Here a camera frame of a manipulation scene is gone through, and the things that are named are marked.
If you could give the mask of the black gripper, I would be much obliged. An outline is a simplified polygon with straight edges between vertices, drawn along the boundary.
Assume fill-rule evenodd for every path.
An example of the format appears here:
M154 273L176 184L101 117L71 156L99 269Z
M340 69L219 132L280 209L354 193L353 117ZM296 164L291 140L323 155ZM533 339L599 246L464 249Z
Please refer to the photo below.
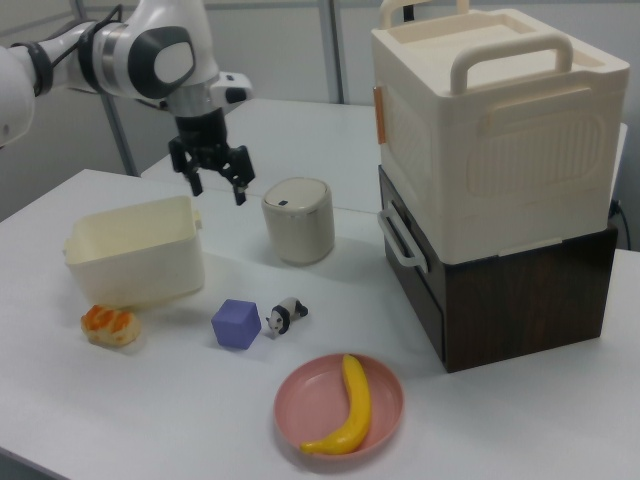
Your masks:
M175 120L179 135L169 142L172 167L187 180L192 194L203 192L198 168L218 171L232 185L236 205L243 205L255 173L248 149L228 145L223 110Z

